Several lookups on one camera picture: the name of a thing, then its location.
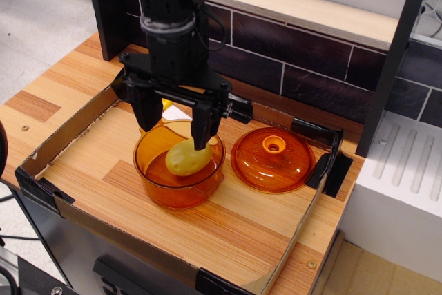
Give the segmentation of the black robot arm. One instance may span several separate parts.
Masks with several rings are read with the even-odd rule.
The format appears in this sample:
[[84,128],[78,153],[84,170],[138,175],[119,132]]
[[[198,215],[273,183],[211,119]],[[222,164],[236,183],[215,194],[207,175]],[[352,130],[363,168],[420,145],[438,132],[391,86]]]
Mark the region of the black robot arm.
[[123,54],[128,102],[144,131],[162,118],[162,100],[192,109],[191,136],[200,151],[231,114],[232,85],[212,70],[206,0],[139,0],[146,54]]

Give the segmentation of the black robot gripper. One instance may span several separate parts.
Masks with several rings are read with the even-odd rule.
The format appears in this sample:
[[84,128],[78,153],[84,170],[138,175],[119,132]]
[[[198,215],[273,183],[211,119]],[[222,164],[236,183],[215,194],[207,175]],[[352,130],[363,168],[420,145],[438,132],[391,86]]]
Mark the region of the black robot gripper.
[[152,27],[146,31],[147,53],[123,53],[122,79],[139,127],[150,131],[162,119],[163,98],[192,108],[191,135],[201,151],[217,134],[221,117],[231,114],[232,85],[208,64],[209,23],[192,21],[179,28]]

